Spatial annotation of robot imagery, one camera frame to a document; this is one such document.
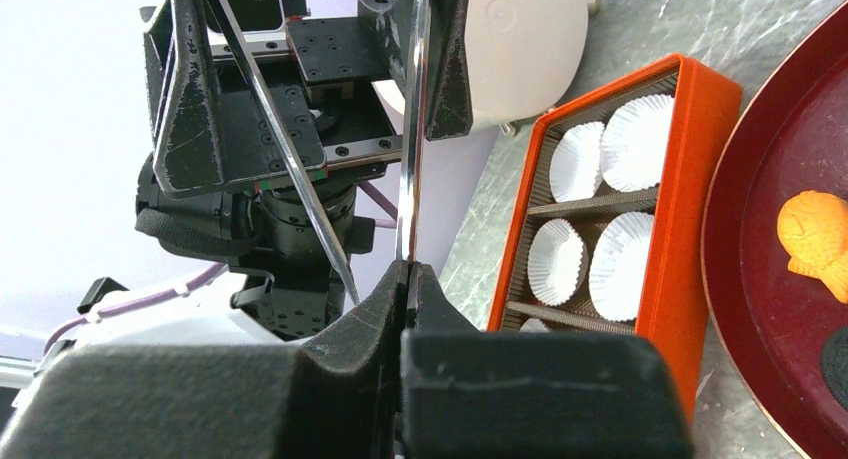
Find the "paper cup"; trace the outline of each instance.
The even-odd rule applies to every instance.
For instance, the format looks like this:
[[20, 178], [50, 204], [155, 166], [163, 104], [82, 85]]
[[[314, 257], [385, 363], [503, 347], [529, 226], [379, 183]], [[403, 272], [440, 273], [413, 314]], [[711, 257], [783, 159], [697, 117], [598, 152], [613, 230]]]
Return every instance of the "paper cup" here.
[[636, 319], [642, 300], [654, 216], [622, 214], [604, 229], [589, 269], [589, 295], [608, 321]]
[[586, 244], [564, 219], [545, 223], [533, 238], [527, 259], [530, 289], [542, 304], [564, 304], [586, 277]]
[[541, 320], [531, 317], [524, 321], [518, 332], [551, 332], [551, 329]]
[[588, 199], [601, 185], [603, 122], [572, 127], [559, 141], [551, 158], [551, 193], [557, 202]]
[[615, 111], [601, 137], [601, 173], [621, 192], [656, 186], [662, 177], [674, 98], [654, 94]]

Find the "red plate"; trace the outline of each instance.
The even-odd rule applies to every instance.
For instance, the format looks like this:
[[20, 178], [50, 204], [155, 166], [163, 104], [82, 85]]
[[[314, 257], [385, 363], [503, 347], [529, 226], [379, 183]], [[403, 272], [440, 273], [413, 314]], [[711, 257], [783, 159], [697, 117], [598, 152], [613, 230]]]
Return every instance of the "red plate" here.
[[807, 189], [848, 199], [848, 3], [742, 116], [713, 178], [701, 248], [713, 319], [760, 406], [802, 452], [845, 458], [848, 411], [819, 360], [827, 338], [848, 326], [848, 305], [788, 272], [776, 233], [783, 203]]

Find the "taiyaki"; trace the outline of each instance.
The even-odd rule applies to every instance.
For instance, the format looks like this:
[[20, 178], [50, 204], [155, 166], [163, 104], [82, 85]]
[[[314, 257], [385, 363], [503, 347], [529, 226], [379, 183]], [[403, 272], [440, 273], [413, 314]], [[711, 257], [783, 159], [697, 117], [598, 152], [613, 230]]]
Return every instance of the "taiyaki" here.
[[780, 209], [777, 238], [789, 253], [790, 272], [822, 281], [848, 304], [848, 203], [826, 192], [804, 191]]

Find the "screw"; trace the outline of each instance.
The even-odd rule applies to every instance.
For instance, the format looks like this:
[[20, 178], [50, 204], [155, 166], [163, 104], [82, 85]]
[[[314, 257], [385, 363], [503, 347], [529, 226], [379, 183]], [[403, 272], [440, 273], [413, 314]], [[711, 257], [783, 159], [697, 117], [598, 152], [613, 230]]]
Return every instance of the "screw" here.
[[594, 17], [601, 10], [601, 1], [599, 1], [599, 0], [586, 0], [586, 6], [589, 7], [589, 17]]
[[515, 127], [514, 122], [505, 122], [501, 124], [501, 132], [503, 132], [507, 136], [514, 136], [518, 133], [518, 128]]

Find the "metal rod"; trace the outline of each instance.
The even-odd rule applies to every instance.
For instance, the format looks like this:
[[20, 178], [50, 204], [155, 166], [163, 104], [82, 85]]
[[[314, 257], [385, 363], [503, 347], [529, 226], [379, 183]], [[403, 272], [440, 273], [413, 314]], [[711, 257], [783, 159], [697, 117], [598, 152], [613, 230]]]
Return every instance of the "metal rod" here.
[[406, 94], [403, 113], [403, 148], [398, 200], [397, 259], [415, 262], [418, 203], [421, 188], [421, 148], [427, 121], [427, 57], [430, 50], [430, 0], [414, 0], [409, 57], [406, 61]]
[[356, 284], [353, 281], [353, 273], [350, 271], [350, 263], [347, 260], [347, 255], [342, 248], [339, 238], [333, 230], [330, 219], [327, 218], [327, 213], [315, 193], [315, 188], [312, 187], [312, 182], [306, 175], [303, 163], [300, 161], [300, 156], [294, 147], [288, 132], [283, 126], [283, 121], [280, 118], [280, 113], [277, 111], [277, 106], [262, 77], [262, 72], [253, 55], [247, 52], [247, 43], [244, 40], [241, 27], [236, 21], [230, 4], [227, 0], [207, 0], [212, 10], [215, 19], [221, 26], [221, 32], [227, 39], [227, 44], [232, 50], [233, 57], [236, 60], [238, 68], [241, 70], [245, 81], [250, 86], [250, 92], [253, 94], [259, 109], [262, 112], [265, 120], [271, 129], [277, 145], [283, 152], [283, 159], [286, 163], [289, 177], [294, 183], [300, 200], [306, 208], [306, 213], [315, 232], [318, 234], [318, 239], [321, 241], [321, 246], [330, 260], [330, 264], [341, 276], [342, 283], [350, 294], [354, 304], [359, 304], [359, 295], [356, 292]]

